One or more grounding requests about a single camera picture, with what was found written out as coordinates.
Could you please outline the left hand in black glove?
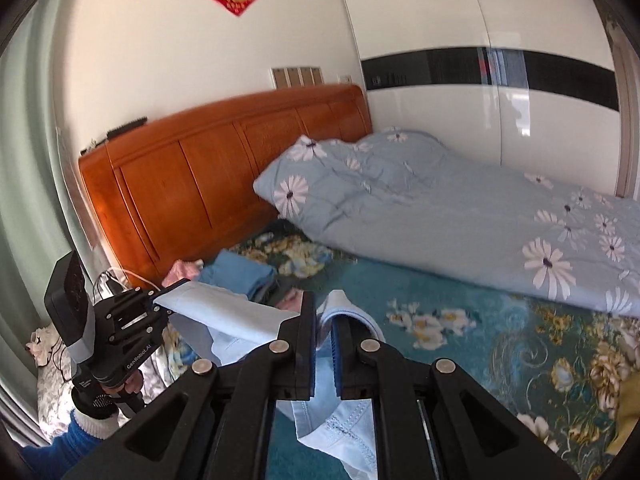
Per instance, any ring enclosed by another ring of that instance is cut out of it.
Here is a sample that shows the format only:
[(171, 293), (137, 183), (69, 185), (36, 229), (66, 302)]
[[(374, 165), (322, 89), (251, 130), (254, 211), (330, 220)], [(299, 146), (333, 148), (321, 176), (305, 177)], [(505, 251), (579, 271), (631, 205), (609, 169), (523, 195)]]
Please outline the left hand in black glove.
[(88, 374), (78, 373), (73, 378), (72, 399), (76, 410), (90, 418), (108, 419), (117, 415), (123, 406), (126, 408), (125, 415), (130, 418), (144, 408), (142, 387), (143, 376), (140, 370), (133, 372), (116, 387), (104, 386)]

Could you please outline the blue sleeve left forearm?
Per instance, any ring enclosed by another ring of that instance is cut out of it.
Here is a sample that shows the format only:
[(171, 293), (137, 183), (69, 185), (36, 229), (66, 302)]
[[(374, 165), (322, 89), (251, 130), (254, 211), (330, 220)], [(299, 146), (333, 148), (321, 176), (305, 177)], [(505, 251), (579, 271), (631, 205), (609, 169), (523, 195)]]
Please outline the blue sleeve left forearm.
[(18, 452), (35, 479), (62, 479), (67, 471), (117, 430), (116, 406), (98, 412), (98, 417), (74, 408), (65, 434), (55, 437), (50, 445), (42, 448), (23, 446)]

